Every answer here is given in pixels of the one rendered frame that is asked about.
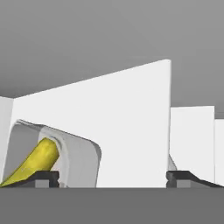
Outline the yellow squash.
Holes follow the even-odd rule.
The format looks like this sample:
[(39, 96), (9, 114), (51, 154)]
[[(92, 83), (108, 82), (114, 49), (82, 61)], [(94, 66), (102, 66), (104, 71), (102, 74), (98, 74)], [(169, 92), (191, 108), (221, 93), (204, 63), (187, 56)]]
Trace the yellow squash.
[(57, 144), (52, 139), (43, 138), (19, 167), (0, 184), (0, 187), (26, 180), (35, 172), (50, 171), (59, 156)]

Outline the large white fridge panel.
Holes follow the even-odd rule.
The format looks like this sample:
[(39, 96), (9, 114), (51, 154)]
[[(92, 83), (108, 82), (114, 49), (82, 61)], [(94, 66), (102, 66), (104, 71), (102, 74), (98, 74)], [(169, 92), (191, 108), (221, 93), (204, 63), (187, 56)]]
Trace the large white fridge panel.
[(171, 65), (163, 59), (19, 97), (13, 101), (10, 133), (16, 120), (24, 120), (98, 144), (96, 187), (164, 187)]

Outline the translucent white food container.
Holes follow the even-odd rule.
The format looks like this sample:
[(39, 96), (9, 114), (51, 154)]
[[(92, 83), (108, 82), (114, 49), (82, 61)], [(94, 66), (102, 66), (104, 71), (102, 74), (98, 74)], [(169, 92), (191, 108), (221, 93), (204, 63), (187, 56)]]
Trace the translucent white food container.
[(45, 137), (53, 140), (59, 150), (59, 158), (53, 169), (59, 171), (61, 188), (96, 187), (102, 157), (101, 148), (97, 143), (24, 120), (16, 120), (12, 125), (2, 180), (8, 178)]

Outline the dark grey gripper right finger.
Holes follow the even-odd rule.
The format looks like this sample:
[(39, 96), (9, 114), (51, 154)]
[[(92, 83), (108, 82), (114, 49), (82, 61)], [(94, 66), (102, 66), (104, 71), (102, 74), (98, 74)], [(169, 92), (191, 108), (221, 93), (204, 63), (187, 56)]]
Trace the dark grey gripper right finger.
[(222, 185), (197, 178), (189, 171), (168, 171), (167, 188), (222, 188)]

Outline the white cupboard panel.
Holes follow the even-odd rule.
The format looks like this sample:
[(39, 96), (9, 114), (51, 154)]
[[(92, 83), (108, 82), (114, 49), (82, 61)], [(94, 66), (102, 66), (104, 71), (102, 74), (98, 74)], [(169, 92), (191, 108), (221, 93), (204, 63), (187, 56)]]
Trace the white cupboard panel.
[(214, 182), (214, 106), (171, 108), (170, 154), (178, 170)]
[(215, 121), (215, 181), (224, 186), (224, 119)]
[(0, 181), (4, 175), (4, 163), (7, 154), (12, 108), (13, 100), (0, 96)]

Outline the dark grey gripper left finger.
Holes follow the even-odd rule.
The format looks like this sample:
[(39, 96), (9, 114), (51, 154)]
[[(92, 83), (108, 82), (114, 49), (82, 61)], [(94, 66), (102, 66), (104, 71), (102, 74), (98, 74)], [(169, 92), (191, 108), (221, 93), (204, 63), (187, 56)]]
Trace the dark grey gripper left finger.
[(6, 184), (3, 187), (59, 188), (59, 177), (60, 173), (58, 171), (36, 171), (27, 179)]

